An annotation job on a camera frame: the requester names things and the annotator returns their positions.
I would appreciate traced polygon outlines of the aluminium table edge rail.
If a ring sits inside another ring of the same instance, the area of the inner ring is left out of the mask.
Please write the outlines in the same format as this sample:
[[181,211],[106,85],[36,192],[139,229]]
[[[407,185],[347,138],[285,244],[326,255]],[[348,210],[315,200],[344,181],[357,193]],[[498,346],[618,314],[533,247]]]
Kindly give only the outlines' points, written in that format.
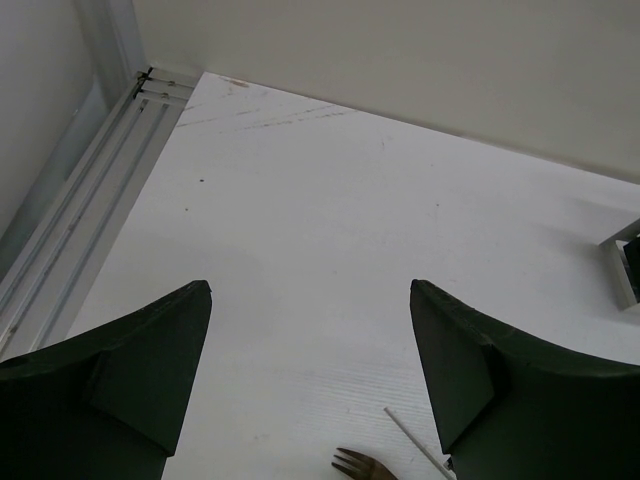
[[65,339],[198,80],[138,74],[1,282],[1,357]]

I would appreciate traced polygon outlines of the white utensil caddy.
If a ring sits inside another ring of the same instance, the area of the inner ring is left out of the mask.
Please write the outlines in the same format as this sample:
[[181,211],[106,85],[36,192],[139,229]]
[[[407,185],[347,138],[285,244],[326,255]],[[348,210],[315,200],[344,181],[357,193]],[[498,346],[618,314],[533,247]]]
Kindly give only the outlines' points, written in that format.
[[619,309],[639,314],[639,220],[604,240],[599,248],[611,274]]

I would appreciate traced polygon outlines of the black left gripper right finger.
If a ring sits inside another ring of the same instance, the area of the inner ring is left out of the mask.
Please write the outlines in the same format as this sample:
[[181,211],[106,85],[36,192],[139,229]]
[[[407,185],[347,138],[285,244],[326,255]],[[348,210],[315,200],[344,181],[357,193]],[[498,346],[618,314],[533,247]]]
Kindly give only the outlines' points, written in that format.
[[414,335],[442,452],[460,479],[635,479],[639,369],[555,345],[426,280]]

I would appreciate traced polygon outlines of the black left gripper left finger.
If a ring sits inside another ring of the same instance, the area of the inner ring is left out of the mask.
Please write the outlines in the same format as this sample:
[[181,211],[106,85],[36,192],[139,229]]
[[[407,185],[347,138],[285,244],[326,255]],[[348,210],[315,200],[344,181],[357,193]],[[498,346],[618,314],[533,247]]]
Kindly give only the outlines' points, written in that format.
[[1,364],[4,479],[159,479],[212,309],[207,281]]

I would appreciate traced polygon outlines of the small copper three-tine fork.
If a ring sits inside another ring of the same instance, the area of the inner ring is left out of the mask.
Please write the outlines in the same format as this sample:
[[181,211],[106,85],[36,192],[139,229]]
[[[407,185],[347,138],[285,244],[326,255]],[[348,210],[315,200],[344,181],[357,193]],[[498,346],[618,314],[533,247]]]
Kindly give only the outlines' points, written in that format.
[[331,466],[353,480],[397,480],[381,462],[360,452],[339,447]]

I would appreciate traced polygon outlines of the clear chopstick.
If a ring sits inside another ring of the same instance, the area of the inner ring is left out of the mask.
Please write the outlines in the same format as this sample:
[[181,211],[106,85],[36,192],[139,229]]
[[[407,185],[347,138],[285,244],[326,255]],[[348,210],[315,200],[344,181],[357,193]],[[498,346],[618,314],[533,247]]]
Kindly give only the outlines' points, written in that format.
[[400,431],[409,439],[409,441],[427,458],[427,460],[435,467],[444,479],[455,480],[456,477],[448,470],[443,463],[409,430],[409,428],[400,420],[400,418],[389,408],[385,407],[383,411],[400,429]]

